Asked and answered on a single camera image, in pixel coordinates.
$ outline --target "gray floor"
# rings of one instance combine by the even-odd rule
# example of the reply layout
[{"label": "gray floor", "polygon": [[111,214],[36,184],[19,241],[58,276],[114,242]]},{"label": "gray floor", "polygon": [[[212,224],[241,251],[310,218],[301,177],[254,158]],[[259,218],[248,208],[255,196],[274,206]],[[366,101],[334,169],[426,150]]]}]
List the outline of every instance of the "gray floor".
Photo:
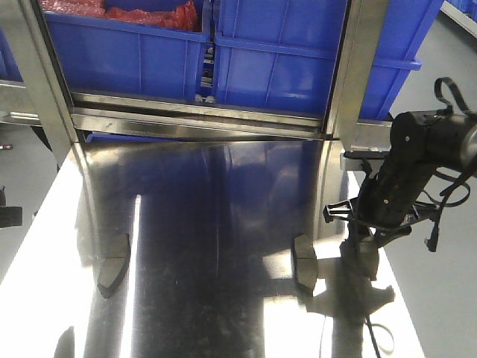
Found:
[{"label": "gray floor", "polygon": [[[419,53],[424,67],[413,72],[393,106],[392,113],[440,107],[433,94],[434,79],[451,76],[468,104],[477,110],[477,40],[440,16]],[[52,155],[30,128],[0,126],[0,184],[7,203],[24,207],[24,225],[0,230],[0,280],[31,224],[56,175]],[[434,181],[437,192],[444,183]],[[477,180],[471,186],[477,190]],[[477,351],[477,201],[444,211],[438,252],[423,244],[430,225],[419,224],[411,236],[387,247],[423,350],[427,357],[474,357]]]},{"label": "gray floor", "polygon": [[0,143],[13,144],[13,150],[0,151],[0,185],[5,186],[7,205],[23,207],[23,226],[0,230],[2,281],[57,171],[53,155],[30,127],[0,125]]},{"label": "gray floor", "polygon": [[[477,111],[477,40],[444,15],[434,23],[418,56],[424,66],[408,78],[394,103],[394,115],[442,107],[434,97],[435,78],[449,76]],[[392,242],[386,249],[427,357],[475,357],[477,352],[477,180],[474,193],[455,209],[446,209],[437,253],[427,251],[429,223]],[[434,180],[438,194],[446,182]]]}]

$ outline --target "metal tabletop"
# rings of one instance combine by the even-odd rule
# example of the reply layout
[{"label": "metal tabletop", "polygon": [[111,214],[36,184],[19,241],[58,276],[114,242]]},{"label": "metal tabletop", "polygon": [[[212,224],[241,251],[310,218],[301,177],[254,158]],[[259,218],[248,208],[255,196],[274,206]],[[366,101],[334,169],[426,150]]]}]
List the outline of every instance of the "metal tabletop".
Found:
[{"label": "metal tabletop", "polygon": [[[337,145],[76,145],[0,285],[0,357],[374,357],[339,257],[346,229],[320,219],[322,201],[358,190]],[[304,233],[315,298],[292,277]],[[124,238],[129,267],[105,298],[101,267]],[[396,293],[371,316],[382,357],[421,358],[380,254],[372,286]]]}]

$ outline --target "metal frame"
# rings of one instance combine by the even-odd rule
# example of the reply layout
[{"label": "metal frame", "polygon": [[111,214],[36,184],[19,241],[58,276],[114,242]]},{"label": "metal frame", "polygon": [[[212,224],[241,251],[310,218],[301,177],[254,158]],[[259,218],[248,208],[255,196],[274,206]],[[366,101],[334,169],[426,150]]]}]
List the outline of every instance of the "metal frame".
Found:
[{"label": "metal frame", "polygon": [[462,13],[462,11],[447,1],[442,4],[440,10],[477,39],[477,22],[473,21],[470,17],[466,16],[465,13]]},{"label": "metal frame", "polygon": [[72,98],[61,72],[38,1],[4,0],[0,26],[45,130],[61,164],[78,136],[69,115]]},{"label": "metal frame", "polygon": [[352,142],[389,0],[348,1],[323,131]]},{"label": "metal frame", "polygon": [[357,122],[387,5],[388,0],[348,0],[324,121],[300,113],[111,93],[70,93],[37,0],[4,0],[0,26],[24,83],[0,81],[1,110],[8,112],[0,122],[41,124],[58,163],[72,144],[80,141],[76,130],[205,140],[325,140],[339,136],[345,148],[363,139],[368,149],[386,146],[386,142],[374,142],[371,133],[386,134],[387,125]]}]

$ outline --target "blue plastic bin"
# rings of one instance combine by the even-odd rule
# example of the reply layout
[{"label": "blue plastic bin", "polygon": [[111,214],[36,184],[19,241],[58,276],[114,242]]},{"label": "blue plastic bin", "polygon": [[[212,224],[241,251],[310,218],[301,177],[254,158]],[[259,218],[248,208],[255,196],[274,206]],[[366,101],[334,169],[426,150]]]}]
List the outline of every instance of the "blue plastic bin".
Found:
[{"label": "blue plastic bin", "polygon": [[[335,52],[230,39],[215,34],[218,103],[325,113]],[[361,117],[384,119],[418,60],[374,61]]]},{"label": "blue plastic bin", "polygon": [[225,37],[334,50],[347,0],[215,0]]},{"label": "blue plastic bin", "polygon": [[[107,8],[173,10],[186,0],[106,0]],[[196,0],[202,32],[46,13],[69,86],[193,100],[200,86],[212,6]],[[20,81],[0,35],[0,78]]]},{"label": "blue plastic bin", "polygon": [[477,0],[472,1],[472,12],[471,12],[472,20],[477,22]]},{"label": "blue plastic bin", "polygon": [[[443,0],[391,0],[378,56],[413,60]],[[335,50],[345,0],[215,0],[225,37]]]},{"label": "blue plastic bin", "polygon": [[472,0],[451,0],[450,3],[463,13],[472,12]]}]

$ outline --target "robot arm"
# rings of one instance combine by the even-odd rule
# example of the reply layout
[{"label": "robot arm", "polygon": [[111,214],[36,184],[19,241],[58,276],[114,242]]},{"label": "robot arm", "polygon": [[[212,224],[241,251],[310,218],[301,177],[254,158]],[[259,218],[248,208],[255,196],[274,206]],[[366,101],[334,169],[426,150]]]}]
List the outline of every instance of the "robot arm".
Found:
[{"label": "robot arm", "polygon": [[[455,114],[450,102],[442,96],[443,82],[451,89],[463,115]],[[436,80],[435,94],[447,108],[398,115],[391,128],[391,150],[378,174],[371,177],[368,171],[358,197],[347,204],[346,220],[376,228],[375,241],[379,247],[410,234],[413,223],[431,219],[435,228],[426,244],[430,251],[435,251],[440,215],[450,194],[477,170],[477,113],[469,110],[450,78]],[[454,169],[461,175],[441,193],[440,205],[417,203],[439,167]],[[325,208],[327,221],[344,219],[334,215],[336,208],[343,213],[343,203]]]}]

